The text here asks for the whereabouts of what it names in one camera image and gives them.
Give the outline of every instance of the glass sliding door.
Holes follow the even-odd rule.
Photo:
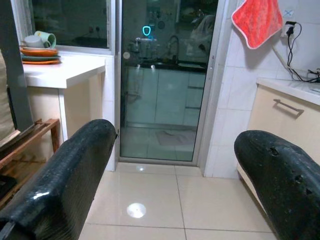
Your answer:
[[[122,0],[120,158],[192,162],[218,0]]]

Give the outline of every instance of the hanging towel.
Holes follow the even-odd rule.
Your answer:
[[[257,49],[283,26],[278,0],[246,0],[233,14],[232,22],[250,49]]]

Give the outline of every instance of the cup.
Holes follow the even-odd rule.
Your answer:
[[[41,40],[46,48],[54,49],[57,45],[57,39],[53,33],[48,33],[45,31],[36,31],[34,33],[34,35],[41,38]]]
[[[24,39],[24,42],[30,48],[39,48],[39,49],[45,48],[45,45],[42,42],[41,37],[39,37],[39,36],[35,36],[35,35],[27,36]]]

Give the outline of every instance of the white countertop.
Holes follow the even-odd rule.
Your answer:
[[[258,78],[257,83],[320,106],[320,83]]]
[[[60,64],[24,64],[28,87],[66,89],[106,70],[104,56],[59,53]]]

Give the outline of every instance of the teal light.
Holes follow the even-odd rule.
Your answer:
[[[142,28],[142,32],[143,32],[143,35],[145,35],[146,37],[150,35],[151,33],[151,27],[149,26],[144,26]]]

